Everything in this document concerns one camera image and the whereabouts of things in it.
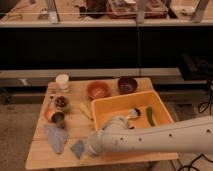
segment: gray cloth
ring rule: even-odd
[[[64,129],[57,128],[54,125],[44,125],[44,131],[47,135],[48,142],[55,153],[63,153],[68,133]]]
[[[70,147],[70,149],[80,160],[81,155],[84,152],[84,142],[82,140],[78,140],[72,147]]]

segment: wooden table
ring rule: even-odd
[[[117,79],[104,80],[111,88],[111,96],[118,95]],[[69,133],[68,141],[65,145],[64,152],[61,155],[54,153],[48,144],[47,137],[44,133],[43,126],[47,124],[47,120],[43,116],[43,112],[50,99],[52,91],[57,90],[56,83],[52,82],[48,85],[47,92],[44,98],[40,117],[36,126],[35,134],[32,139],[32,144],[29,150],[29,155],[26,161],[26,169],[45,169],[45,168],[64,168],[64,167],[79,167],[89,165],[109,165],[121,163],[137,163],[147,161],[171,160],[177,159],[177,153],[128,153],[127,155],[119,153],[106,153],[99,157],[88,158],[83,163],[80,163],[75,155],[70,151],[70,147],[79,139],[85,139],[93,130],[93,122],[90,121],[80,111],[79,105],[84,102],[91,104],[86,93],[86,87],[90,81],[72,81],[71,91],[63,93],[64,96],[70,99],[71,112],[66,115],[67,131]],[[149,78],[138,78],[137,91],[152,90],[152,83]]]
[[[196,7],[197,0],[173,0],[171,7],[173,6],[193,6]],[[87,21],[87,20],[95,20],[92,18],[81,18],[79,14],[79,9],[75,7],[75,5],[79,6],[86,6],[85,0],[55,0],[57,10],[59,13],[60,21]],[[41,13],[41,10],[47,8],[46,1],[45,0],[37,0],[34,5],[29,5],[28,0],[21,0],[11,11],[1,19],[1,21],[17,21],[17,22],[23,22],[23,21],[39,21],[38,16]],[[189,20],[190,17],[183,16],[180,11],[174,11],[179,20]],[[21,14],[22,17],[8,17],[14,16],[17,14]],[[207,9],[204,13],[203,19],[213,19],[213,0],[209,1],[209,4],[207,6]],[[107,15],[102,16],[98,21],[113,21],[114,19],[109,18]],[[49,20],[41,20],[40,22],[48,23]]]

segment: orange object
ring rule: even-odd
[[[88,96],[91,99],[99,99],[109,96],[109,86],[104,81],[93,81],[87,87]]]
[[[55,114],[55,109],[50,108],[48,110],[45,111],[44,113],[44,117],[49,121],[52,122],[52,117]]]
[[[148,106],[152,107],[152,116],[156,125],[173,123],[169,112],[157,92],[152,90],[94,100],[92,102],[92,114],[95,129],[98,130],[101,128],[112,116],[128,115],[129,110],[133,108],[139,109],[141,116],[136,120],[130,120],[130,127],[150,127],[146,115],[146,108]]]
[[[133,93],[138,86],[137,81],[131,77],[121,77],[118,80],[118,89],[120,94]]]

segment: orange bowl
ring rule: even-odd
[[[109,86],[104,81],[93,81],[87,87],[88,96],[91,99],[99,99],[109,96]]]

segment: small bowl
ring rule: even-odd
[[[91,99],[99,99],[109,96],[109,86],[104,81],[93,81],[87,87],[88,96]]]
[[[138,83],[134,78],[131,77],[121,77],[118,80],[118,89],[120,94],[133,93],[138,87]]]

